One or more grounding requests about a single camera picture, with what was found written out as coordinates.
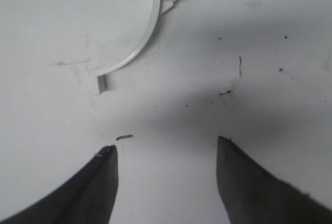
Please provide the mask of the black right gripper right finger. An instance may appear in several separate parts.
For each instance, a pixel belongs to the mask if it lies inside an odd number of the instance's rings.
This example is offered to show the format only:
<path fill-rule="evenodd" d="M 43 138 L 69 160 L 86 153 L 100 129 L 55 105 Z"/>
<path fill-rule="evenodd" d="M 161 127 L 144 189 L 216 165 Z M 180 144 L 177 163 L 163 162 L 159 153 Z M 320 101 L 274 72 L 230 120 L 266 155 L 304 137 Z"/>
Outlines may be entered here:
<path fill-rule="evenodd" d="M 216 181 L 231 223 L 331 223 L 330 209 L 273 176 L 222 136 Z"/>

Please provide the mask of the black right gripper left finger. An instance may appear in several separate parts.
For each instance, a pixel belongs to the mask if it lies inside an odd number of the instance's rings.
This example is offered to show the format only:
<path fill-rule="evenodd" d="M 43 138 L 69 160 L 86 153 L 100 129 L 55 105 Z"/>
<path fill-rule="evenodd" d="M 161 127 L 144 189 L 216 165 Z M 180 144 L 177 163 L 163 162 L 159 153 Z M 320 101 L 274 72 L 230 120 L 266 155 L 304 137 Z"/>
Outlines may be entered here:
<path fill-rule="evenodd" d="M 117 147 L 105 146 L 59 188 L 1 222 L 109 223 L 117 190 Z"/>

